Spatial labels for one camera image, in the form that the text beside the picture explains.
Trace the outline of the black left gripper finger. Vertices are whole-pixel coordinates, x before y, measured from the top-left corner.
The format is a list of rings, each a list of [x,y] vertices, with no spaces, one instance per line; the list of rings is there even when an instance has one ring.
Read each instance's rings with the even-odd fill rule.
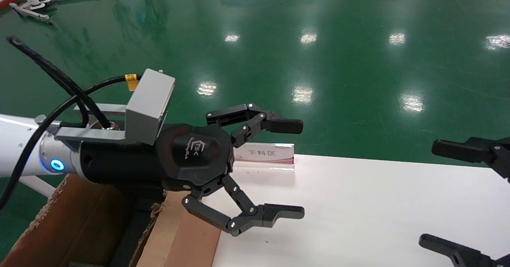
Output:
[[[243,125],[231,133],[233,147],[239,148],[263,131],[279,134],[301,134],[304,122],[297,119],[284,118],[280,112],[264,110],[254,103],[237,105],[206,113],[208,125],[220,127],[242,123]]]
[[[230,175],[224,176],[217,185],[223,187],[240,209],[240,214],[234,218],[215,210],[201,202],[205,192],[193,190],[184,197],[182,204],[186,211],[206,223],[229,233],[239,236],[253,227],[272,228],[279,218],[302,219],[305,215],[304,207],[279,204],[255,205],[246,193]]]

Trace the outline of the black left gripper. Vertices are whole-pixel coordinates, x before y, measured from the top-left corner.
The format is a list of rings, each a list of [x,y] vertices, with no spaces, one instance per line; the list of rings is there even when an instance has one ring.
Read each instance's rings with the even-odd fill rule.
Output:
[[[213,192],[231,171],[233,146],[218,125],[165,124],[153,145],[83,142],[80,165],[93,183]]]

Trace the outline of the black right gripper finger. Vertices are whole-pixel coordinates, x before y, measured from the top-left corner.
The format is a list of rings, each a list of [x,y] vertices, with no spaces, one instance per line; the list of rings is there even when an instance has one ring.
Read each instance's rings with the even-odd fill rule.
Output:
[[[432,154],[470,163],[484,163],[501,178],[510,179],[510,138],[471,137],[466,142],[436,140]]]
[[[494,260],[477,249],[426,233],[420,236],[418,244],[448,257],[455,267],[508,267],[510,265],[509,254]]]

